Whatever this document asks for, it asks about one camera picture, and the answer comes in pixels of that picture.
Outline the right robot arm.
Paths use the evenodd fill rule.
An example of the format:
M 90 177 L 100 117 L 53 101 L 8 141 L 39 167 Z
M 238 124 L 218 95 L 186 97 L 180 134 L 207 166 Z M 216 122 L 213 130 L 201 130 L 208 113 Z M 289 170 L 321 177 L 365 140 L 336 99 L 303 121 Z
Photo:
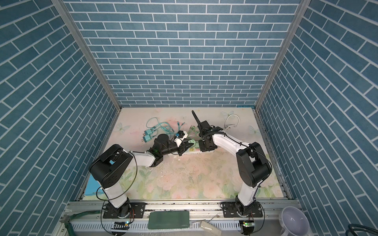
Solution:
M 242 216 L 250 214 L 256 202 L 258 188 L 272 173 L 271 163 L 263 153 L 261 145 L 257 142 L 248 144 L 240 141 L 207 121 L 197 123 L 202 152 L 221 147 L 236 157 L 243 184 L 235 198 L 235 207 Z

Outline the white power strip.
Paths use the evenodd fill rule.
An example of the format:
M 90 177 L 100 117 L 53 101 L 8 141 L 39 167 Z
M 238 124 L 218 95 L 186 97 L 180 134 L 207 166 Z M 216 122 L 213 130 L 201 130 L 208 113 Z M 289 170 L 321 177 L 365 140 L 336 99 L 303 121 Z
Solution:
M 198 141 L 196 141 L 195 146 L 192 145 L 188 150 L 184 152 L 184 154 L 195 154 L 195 153 L 202 153 L 202 151 L 200 150 Z

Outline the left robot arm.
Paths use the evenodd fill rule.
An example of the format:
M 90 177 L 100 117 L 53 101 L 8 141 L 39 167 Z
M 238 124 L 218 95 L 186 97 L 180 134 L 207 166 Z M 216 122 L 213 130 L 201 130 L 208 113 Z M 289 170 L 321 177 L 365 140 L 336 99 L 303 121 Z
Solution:
M 168 135 L 161 134 L 146 152 L 126 151 L 118 144 L 107 149 L 89 167 L 89 172 L 106 195 L 104 200 L 116 209 L 125 206 L 128 200 L 127 190 L 122 189 L 120 179 L 128 166 L 156 167 L 163 161 L 164 156 L 168 154 L 181 156 L 194 145 L 186 137 L 178 140 L 178 142 L 172 141 Z

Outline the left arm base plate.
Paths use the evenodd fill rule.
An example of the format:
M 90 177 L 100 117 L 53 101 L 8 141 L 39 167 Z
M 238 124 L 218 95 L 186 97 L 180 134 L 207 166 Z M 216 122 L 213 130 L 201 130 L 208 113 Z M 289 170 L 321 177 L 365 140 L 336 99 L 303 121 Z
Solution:
M 144 202 L 125 202 L 119 208 L 115 208 L 111 203 L 106 203 L 102 207 L 102 216 L 105 219 L 135 219 L 142 218 L 146 203 Z

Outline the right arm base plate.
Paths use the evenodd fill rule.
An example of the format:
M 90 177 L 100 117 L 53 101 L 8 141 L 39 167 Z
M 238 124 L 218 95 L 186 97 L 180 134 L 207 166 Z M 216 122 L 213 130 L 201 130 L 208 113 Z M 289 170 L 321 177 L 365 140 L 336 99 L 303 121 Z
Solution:
M 221 202 L 220 208 L 223 212 L 224 218 L 236 218 L 236 217 L 263 217 L 263 211 L 260 202 L 244 206 L 240 202 Z

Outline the green charger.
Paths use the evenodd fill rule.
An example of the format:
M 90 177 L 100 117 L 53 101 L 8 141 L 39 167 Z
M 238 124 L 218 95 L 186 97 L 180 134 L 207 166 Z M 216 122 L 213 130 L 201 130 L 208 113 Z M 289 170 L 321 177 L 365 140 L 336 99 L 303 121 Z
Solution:
M 195 146 L 195 144 L 196 144 L 196 141 L 195 141 L 195 140 L 193 140 L 193 139 L 191 139 L 191 140 L 189 140 L 189 143 L 192 143 L 192 144 L 193 144 L 193 146 Z

